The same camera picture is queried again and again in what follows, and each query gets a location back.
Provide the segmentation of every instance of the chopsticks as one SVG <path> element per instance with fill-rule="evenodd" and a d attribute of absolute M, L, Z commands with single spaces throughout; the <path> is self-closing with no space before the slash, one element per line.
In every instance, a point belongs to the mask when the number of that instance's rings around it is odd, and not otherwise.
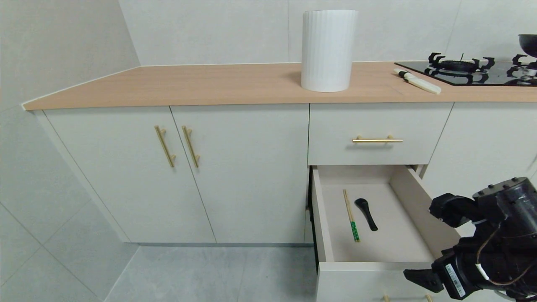
<path fill-rule="evenodd" d="M 343 196 L 345 197 L 345 205 L 347 205 L 347 213 L 349 214 L 349 220 L 351 221 L 352 235 L 354 236 L 355 242 L 360 242 L 360 236 L 358 236 L 358 230 L 356 229 L 356 223 L 354 222 L 354 217 L 352 216 L 351 203 L 347 197 L 347 190 L 343 190 Z"/>

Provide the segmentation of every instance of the kitchen counter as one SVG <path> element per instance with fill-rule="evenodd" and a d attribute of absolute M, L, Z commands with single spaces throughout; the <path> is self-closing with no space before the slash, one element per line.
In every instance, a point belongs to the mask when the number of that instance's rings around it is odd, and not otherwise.
<path fill-rule="evenodd" d="M 26 110 L 90 107 L 300 104 L 537 102 L 533 87 L 438 85 L 434 95 L 404 82 L 393 62 L 353 63 L 350 88 L 333 93 L 300 87 L 300 64 L 137 67 L 59 91 L 23 105 Z"/>

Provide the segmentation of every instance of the black glass cooktop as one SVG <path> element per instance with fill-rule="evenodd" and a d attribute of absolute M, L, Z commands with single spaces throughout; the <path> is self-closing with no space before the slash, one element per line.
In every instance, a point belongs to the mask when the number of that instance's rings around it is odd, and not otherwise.
<path fill-rule="evenodd" d="M 408 68 L 451 85 L 537 85 L 536 63 L 521 63 L 517 55 L 512 62 L 495 62 L 494 58 L 482 60 L 451 61 L 441 60 L 439 53 L 432 53 L 428 61 L 396 62 L 396 65 Z"/>

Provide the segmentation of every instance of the white vase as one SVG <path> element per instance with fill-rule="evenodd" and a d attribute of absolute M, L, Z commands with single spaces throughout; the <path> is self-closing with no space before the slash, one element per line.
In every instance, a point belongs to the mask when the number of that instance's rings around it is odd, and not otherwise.
<path fill-rule="evenodd" d="M 349 88 L 358 11 L 307 11 L 303 15 L 304 89 L 335 92 Z"/>

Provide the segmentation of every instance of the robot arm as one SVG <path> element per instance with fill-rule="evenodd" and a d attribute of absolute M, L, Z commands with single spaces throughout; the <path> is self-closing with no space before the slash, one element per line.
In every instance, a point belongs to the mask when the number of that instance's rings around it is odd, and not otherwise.
<path fill-rule="evenodd" d="M 451 227 L 472 221 L 476 231 L 442 251 L 431 269 L 405 270 L 405 277 L 432 292 L 445 286 L 457 300 L 490 289 L 519 302 L 537 301 L 537 191 L 521 177 L 472 197 L 447 193 L 433 199 L 433 216 Z"/>

